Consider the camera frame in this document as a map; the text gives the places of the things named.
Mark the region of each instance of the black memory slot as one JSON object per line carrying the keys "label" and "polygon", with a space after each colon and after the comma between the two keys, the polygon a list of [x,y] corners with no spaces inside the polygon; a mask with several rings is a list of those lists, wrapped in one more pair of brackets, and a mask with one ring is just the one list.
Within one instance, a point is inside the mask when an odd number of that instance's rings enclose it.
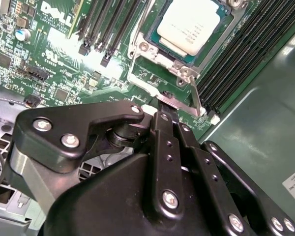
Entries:
{"label": "black memory slot", "polygon": [[99,51],[102,52],[102,50],[104,50],[106,48],[108,41],[112,36],[112,32],[116,26],[116,23],[117,23],[118,19],[120,18],[120,15],[121,15],[122,11],[124,10],[123,8],[126,3],[127,3],[126,0],[119,0],[118,5],[113,13],[113,16],[112,16],[110,22],[108,23],[108,28],[105,30],[104,34],[102,35],[102,37],[101,37],[102,39],[95,45],[95,48],[97,48],[97,46],[99,44],[101,44]]}
{"label": "black memory slot", "polygon": [[85,36],[85,33],[87,32],[88,28],[89,28],[89,25],[92,21],[92,18],[93,18],[93,15],[95,13],[95,9],[97,7],[97,4],[98,4],[98,0],[93,0],[92,3],[91,3],[91,6],[89,8],[89,11],[88,11],[88,15],[86,17],[86,19],[84,20],[84,23],[83,23],[83,26],[79,32],[79,40],[81,40],[84,36]]}
{"label": "black memory slot", "polygon": [[249,66],[247,69],[241,70],[235,76],[238,78],[236,83],[234,83],[227,91],[224,92],[222,96],[216,100],[214,106],[217,109],[220,109],[223,104],[232,96],[234,91],[239,88],[239,86],[245,81],[245,79],[249,76],[249,74],[261,63],[268,52],[270,52],[275,45],[279,42],[279,40],[284,36],[284,34],[289,30],[290,26],[295,22],[295,12],[292,12],[288,20],[284,23],[280,30],[277,30],[275,36],[272,40],[268,40],[264,49],[261,51],[259,55],[257,55],[253,60],[249,62]]}
{"label": "black memory slot", "polygon": [[[286,4],[286,2],[287,1],[282,1],[280,3],[280,7],[283,7]],[[267,12],[266,16],[262,17],[262,21],[257,21],[253,25],[252,30],[241,38],[237,50],[233,51],[233,54],[229,57],[229,59],[226,62],[224,62],[223,65],[220,65],[220,68],[215,72],[214,81],[201,94],[201,99],[205,103],[210,104],[209,99],[217,93],[217,90],[219,88],[224,87],[223,84],[227,83],[228,74],[231,73],[232,69],[235,67],[236,64],[240,63],[238,57],[242,57],[244,55],[243,52],[248,52],[254,40],[259,38],[260,33],[264,29],[266,29],[269,21],[271,21],[275,17],[275,15],[277,15],[276,10],[277,8],[272,8],[270,11]]]}
{"label": "black memory slot", "polygon": [[232,56],[232,61],[227,64],[228,69],[218,74],[217,80],[219,80],[220,83],[214,84],[213,87],[208,89],[202,96],[202,99],[206,103],[213,104],[217,97],[236,80],[236,78],[232,77],[232,73],[234,74],[240,70],[241,65],[246,65],[246,61],[253,57],[258,45],[262,45],[264,40],[270,39],[271,31],[276,30],[277,21],[286,17],[284,12],[289,12],[290,9],[293,8],[295,1],[283,1],[283,3],[280,9],[276,9],[267,19],[264,18],[264,21],[260,22],[260,26],[242,43],[240,51]]}
{"label": "black memory slot", "polygon": [[202,93],[206,90],[206,88],[210,85],[210,83],[214,81],[214,73],[225,61],[230,58],[231,54],[234,52],[234,49],[239,47],[241,39],[246,35],[249,35],[249,32],[253,30],[255,23],[261,20],[262,16],[268,11],[270,7],[272,7],[273,4],[274,1],[262,1],[255,12],[252,14],[252,16],[244,24],[243,28],[239,32],[237,32],[235,38],[229,43],[222,55],[216,60],[210,70],[198,83],[197,89],[200,97]]}
{"label": "black memory slot", "polygon": [[99,16],[96,19],[96,21],[94,21],[93,27],[90,30],[90,33],[88,34],[89,44],[90,45],[93,45],[94,42],[96,41],[97,36],[98,36],[98,34],[100,32],[100,29],[101,29],[101,27],[103,25],[104,19],[107,16],[109,8],[112,5],[112,2],[113,2],[113,0],[104,1],[104,4],[103,4],[102,8],[100,9]]}
{"label": "black memory slot", "polygon": [[107,60],[110,60],[110,58],[113,56],[113,54],[115,53],[115,50],[117,49],[120,41],[122,40],[122,37],[124,36],[129,24],[130,24],[130,21],[131,19],[133,18],[139,4],[140,4],[141,1],[139,0],[134,0],[133,3],[131,4],[131,7],[129,9],[129,12],[128,14],[126,15],[121,27],[120,27],[120,30],[118,31],[118,33],[116,34],[115,38],[114,38],[114,41],[113,43],[109,46],[109,50],[108,52],[106,53],[105,55],[105,58]]}

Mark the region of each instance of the black plastic part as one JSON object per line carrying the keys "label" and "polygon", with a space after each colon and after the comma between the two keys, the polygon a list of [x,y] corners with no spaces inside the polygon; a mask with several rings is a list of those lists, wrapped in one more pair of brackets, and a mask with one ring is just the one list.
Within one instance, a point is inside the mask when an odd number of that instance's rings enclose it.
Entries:
{"label": "black plastic part", "polygon": [[[179,141],[173,134],[172,119],[164,112],[154,114],[151,123],[151,151],[147,168],[144,211],[159,228],[172,228],[184,214]],[[169,208],[163,193],[169,191],[178,199],[177,208]]]}
{"label": "black plastic part", "polygon": [[41,98],[34,94],[29,94],[24,98],[24,103],[31,108],[36,108],[40,104],[40,101]]}
{"label": "black plastic part", "polygon": [[[120,101],[27,110],[17,117],[13,142],[21,153],[47,168],[68,173],[80,166],[90,137],[101,141],[109,128],[143,120],[144,112],[136,113],[132,106],[136,105]],[[47,132],[36,130],[32,124],[40,118],[48,120],[52,129]],[[65,134],[75,135],[80,141],[79,146],[65,147],[61,143]]]}
{"label": "black plastic part", "polygon": [[190,174],[181,171],[185,214],[175,227],[159,230],[142,210],[148,156],[136,154],[62,194],[47,216],[45,236],[210,235]]}
{"label": "black plastic part", "polygon": [[[288,219],[295,226],[295,222],[216,143],[206,141],[202,148],[214,158],[229,192],[240,199],[244,206],[243,213],[256,234],[295,235],[283,223],[284,219]],[[281,222],[283,232],[273,226],[272,217]]]}

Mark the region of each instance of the capacitor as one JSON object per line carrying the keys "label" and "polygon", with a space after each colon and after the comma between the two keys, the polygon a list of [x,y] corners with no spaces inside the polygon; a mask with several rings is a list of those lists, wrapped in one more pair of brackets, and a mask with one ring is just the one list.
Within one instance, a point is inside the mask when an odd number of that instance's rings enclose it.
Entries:
{"label": "capacitor", "polygon": [[27,41],[30,38],[30,31],[28,29],[18,29],[15,31],[15,37],[19,41]]}

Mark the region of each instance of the ram slot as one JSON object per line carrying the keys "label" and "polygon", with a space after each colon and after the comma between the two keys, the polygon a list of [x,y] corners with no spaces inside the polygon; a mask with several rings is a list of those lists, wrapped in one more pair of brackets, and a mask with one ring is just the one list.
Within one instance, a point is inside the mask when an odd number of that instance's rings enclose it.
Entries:
{"label": "ram slot", "polygon": [[84,20],[83,22],[83,25],[80,29],[80,32],[79,32],[79,40],[81,40],[82,38],[84,38],[88,28],[89,28],[89,25],[92,21],[92,18],[93,18],[93,15],[95,13],[95,10],[96,10],[96,7],[97,7],[97,4],[98,4],[98,0],[93,0],[91,5],[90,5],[90,9],[88,11],[88,15],[86,17],[86,19]]}
{"label": "ram slot", "polygon": [[225,64],[228,59],[231,58],[232,54],[239,47],[242,37],[249,35],[250,32],[255,27],[255,23],[260,21],[264,14],[269,10],[274,4],[274,1],[262,1],[255,13],[248,19],[244,24],[243,28],[237,33],[235,38],[227,46],[223,54],[216,60],[210,70],[204,75],[201,81],[197,85],[199,96],[202,97],[202,93],[210,86],[215,80],[216,71],[219,70],[221,65]]}
{"label": "ram slot", "polygon": [[292,10],[289,12],[289,16],[285,16],[285,18],[281,20],[286,20],[284,22],[284,25],[280,29],[273,29],[275,31],[275,35],[271,40],[266,40],[264,43],[264,47],[261,51],[258,51],[259,54],[255,55],[253,60],[250,60],[248,63],[249,66],[246,66],[246,68],[242,67],[242,69],[235,74],[234,76],[237,78],[237,81],[233,83],[229,88],[221,95],[219,95],[214,102],[214,106],[220,109],[223,104],[232,96],[232,94],[239,88],[239,86],[245,81],[245,79],[249,76],[249,74],[261,63],[268,52],[270,52],[275,45],[278,43],[278,41],[282,38],[282,36],[289,30],[290,26],[293,25],[295,22],[295,8],[292,8]]}
{"label": "ram slot", "polygon": [[122,40],[129,24],[130,24],[130,21],[131,19],[133,18],[134,14],[136,13],[136,10],[139,6],[141,1],[139,0],[134,0],[131,7],[130,7],[130,10],[128,12],[128,14],[126,15],[121,27],[120,27],[120,30],[118,31],[118,33],[116,34],[115,38],[114,38],[114,41],[111,45],[108,46],[108,51],[107,53],[105,54],[103,60],[102,60],[102,65],[103,66],[106,66],[108,64],[108,62],[110,61],[110,59],[112,58],[112,56],[114,55],[116,49],[118,48],[118,45],[120,43],[120,41]]}
{"label": "ram slot", "polygon": [[112,32],[116,26],[116,23],[118,21],[118,19],[120,18],[120,15],[122,13],[122,11],[124,10],[124,6],[127,3],[126,0],[119,0],[118,5],[113,13],[113,16],[110,20],[110,22],[108,23],[108,28],[105,30],[104,34],[101,36],[101,40],[99,40],[99,42],[97,42],[97,44],[95,45],[95,48],[99,47],[98,50],[100,52],[102,52],[107,44],[109,43],[109,40],[112,37]]}
{"label": "ram slot", "polygon": [[247,66],[247,60],[256,56],[256,49],[260,50],[264,41],[271,40],[271,32],[277,30],[277,22],[285,20],[285,17],[287,17],[285,12],[289,12],[295,5],[295,1],[291,0],[284,1],[283,3],[269,17],[264,18],[264,21],[259,22],[259,26],[255,28],[253,34],[244,40],[240,50],[237,51],[237,54],[227,64],[227,68],[229,69],[225,70],[224,73],[218,74],[221,82],[218,85],[214,84],[214,87],[208,89],[203,94],[202,99],[206,103],[213,105],[217,97],[228,89],[231,84],[235,83],[236,77],[233,77],[232,74],[238,72],[241,66]]}
{"label": "ram slot", "polygon": [[113,0],[104,1],[104,4],[99,12],[99,16],[96,21],[94,21],[92,30],[90,30],[90,33],[88,34],[90,45],[93,45],[97,41],[98,34],[100,33],[101,27],[103,26],[103,22],[107,16],[109,8],[112,5],[112,2]]}

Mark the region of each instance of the silver screw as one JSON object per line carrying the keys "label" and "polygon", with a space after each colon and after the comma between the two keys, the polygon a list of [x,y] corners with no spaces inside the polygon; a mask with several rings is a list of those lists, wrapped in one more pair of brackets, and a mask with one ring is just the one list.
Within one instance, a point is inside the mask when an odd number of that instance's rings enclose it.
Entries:
{"label": "silver screw", "polygon": [[190,131],[189,127],[185,124],[182,125],[182,128],[184,131],[187,131],[187,132]]}
{"label": "silver screw", "polygon": [[61,138],[61,142],[68,148],[76,148],[80,144],[78,137],[73,134],[63,135],[63,137]]}
{"label": "silver screw", "polygon": [[213,151],[217,151],[217,147],[214,144],[210,144],[210,147],[212,148]]}
{"label": "silver screw", "polygon": [[46,132],[51,130],[52,125],[49,121],[45,119],[37,119],[34,121],[33,127],[39,131]]}
{"label": "silver screw", "polygon": [[168,206],[170,209],[176,209],[178,207],[178,199],[170,191],[165,191],[163,193],[163,201],[165,205]]}
{"label": "silver screw", "polygon": [[292,223],[288,219],[284,219],[284,224],[290,231],[295,232],[295,227],[292,225]]}
{"label": "silver screw", "polygon": [[232,227],[238,231],[238,232],[243,232],[244,231],[244,225],[242,224],[242,222],[240,221],[240,219],[235,216],[234,214],[230,214],[230,216],[228,217]]}
{"label": "silver screw", "polygon": [[278,219],[272,217],[271,221],[278,231],[283,231],[283,225],[280,223],[280,221],[278,221]]}
{"label": "silver screw", "polygon": [[137,106],[131,106],[131,110],[135,113],[140,113],[140,109]]}
{"label": "silver screw", "polygon": [[168,121],[168,117],[165,114],[161,114],[161,117],[163,118],[163,120]]}

